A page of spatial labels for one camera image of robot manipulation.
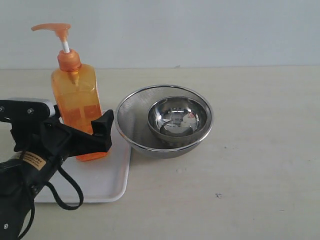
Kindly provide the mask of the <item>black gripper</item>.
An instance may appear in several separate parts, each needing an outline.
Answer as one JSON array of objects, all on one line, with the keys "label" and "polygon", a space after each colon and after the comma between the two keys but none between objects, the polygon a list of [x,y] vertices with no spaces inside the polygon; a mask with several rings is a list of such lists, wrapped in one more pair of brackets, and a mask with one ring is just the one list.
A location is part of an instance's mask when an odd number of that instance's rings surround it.
[{"label": "black gripper", "polygon": [[57,104],[54,105],[54,110],[53,119],[12,124],[11,135],[15,141],[15,152],[26,150],[49,157],[76,157],[77,160],[96,160],[107,155],[112,145],[112,109],[91,121],[92,133],[62,124]]}]

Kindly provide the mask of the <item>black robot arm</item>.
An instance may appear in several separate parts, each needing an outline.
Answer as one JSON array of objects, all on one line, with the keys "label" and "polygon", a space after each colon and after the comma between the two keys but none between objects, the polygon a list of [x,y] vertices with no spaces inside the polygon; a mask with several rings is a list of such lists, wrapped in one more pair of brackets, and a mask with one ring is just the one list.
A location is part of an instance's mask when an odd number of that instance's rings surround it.
[{"label": "black robot arm", "polygon": [[[55,202],[68,211],[78,209],[84,194],[78,183],[62,168],[69,157],[107,152],[112,146],[113,110],[107,110],[91,122],[88,134],[60,122],[60,113],[53,116],[2,117],[10,123],[15,141],[15,155],[0,164],[0,238],[20,240],[31,228],[35,217],[35,198],[48,187]],[[68,205],[50,183],[59,172],[75,189],[77,205]]]}]

